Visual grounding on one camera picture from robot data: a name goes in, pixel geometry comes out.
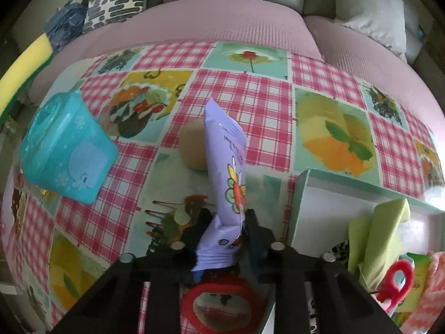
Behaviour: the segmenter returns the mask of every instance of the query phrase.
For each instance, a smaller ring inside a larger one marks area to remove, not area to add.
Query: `snowflake print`
[[[64,187],[68,183],[68,175],[65,172],[59,173],[54,181],[56,187]]]
[[[83,129],[85,126],[85,118],[83,116],[77,117],[75,124],[77,129]]]

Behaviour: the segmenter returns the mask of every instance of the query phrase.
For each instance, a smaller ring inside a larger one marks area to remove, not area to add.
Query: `pink fuzzy fabric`
[[[181,0],[78,37],[34,80],[29,96],[40,104],[57,76],[78,60],[166,41],[240,41],[322,60],[303,18],[258,0]]]
[[[307,16],[304,21],[328,64],[363,78],[388,93],[428,125],[441,145],[445,145],[442,109],[408,64],[365,35],[335,25],[332,20]]]

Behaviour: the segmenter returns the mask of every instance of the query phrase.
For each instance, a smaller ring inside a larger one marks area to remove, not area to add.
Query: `yellow sponge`
[[[0,124],[23,84],[45,66],[53,55],[50,41],[42,34],[11,65],[0,79]]]

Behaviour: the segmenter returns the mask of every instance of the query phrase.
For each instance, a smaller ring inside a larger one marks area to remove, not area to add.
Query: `white pillow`
[[[370,37],[406,62],[402,0],[335,0],[335,23]]]

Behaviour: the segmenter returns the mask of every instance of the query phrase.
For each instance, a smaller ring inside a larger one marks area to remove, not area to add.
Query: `metal bolt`
[[[130,254],[129,252],[122,254],[121,257],[119,258],[119,261],[122,262],[123,264],[128,264],[133,260],[134,260],[134,255]]]
[[[274,251],[283,251],[286,248],[286,245],[282,242],[275,241],[271,243],[271,249]]]
[[[170,247],[173,250],[177,250],[177,251],[182,250],[185,246],[186,246],[185,243],[183,243],[182,241],[175,241],[170,245]]]
[[[326,262],[334,262],[335,260],[337,260],[332,252],[325,252],[321,255],[321,258]]]

